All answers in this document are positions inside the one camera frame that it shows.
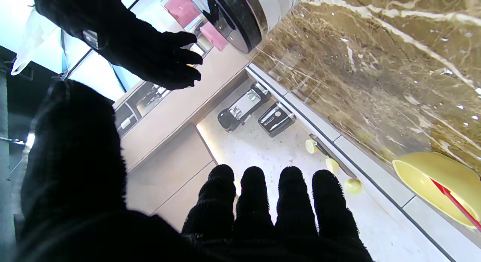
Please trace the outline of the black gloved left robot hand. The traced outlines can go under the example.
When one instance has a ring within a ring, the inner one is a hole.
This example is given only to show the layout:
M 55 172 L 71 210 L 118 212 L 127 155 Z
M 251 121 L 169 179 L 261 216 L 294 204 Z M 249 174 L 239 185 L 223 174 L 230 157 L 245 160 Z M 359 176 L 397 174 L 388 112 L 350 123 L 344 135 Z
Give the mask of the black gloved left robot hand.
M 234 172 L 211 170 L 181 232 L 158 215 L 127 208 L 127 170 L 115 112 L 94 89 L 53 82 L 32 124 L 21 187 L 24 225 L 16 262 L 371 262 L 342 186 L 328 170 L 286 167 L 277 220 L 266 177 L 245 170 L 234 204 Z

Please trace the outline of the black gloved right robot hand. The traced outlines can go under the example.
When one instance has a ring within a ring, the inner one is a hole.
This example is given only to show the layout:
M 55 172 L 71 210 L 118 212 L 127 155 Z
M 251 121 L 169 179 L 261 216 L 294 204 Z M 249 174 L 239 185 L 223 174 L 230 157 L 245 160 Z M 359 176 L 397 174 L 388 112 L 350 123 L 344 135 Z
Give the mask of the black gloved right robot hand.
M 113 65 L 170 91 L 194 86 L 203 58 L 189 32 L 160 32 L 121 0 L 34 0 L 37 12 Z

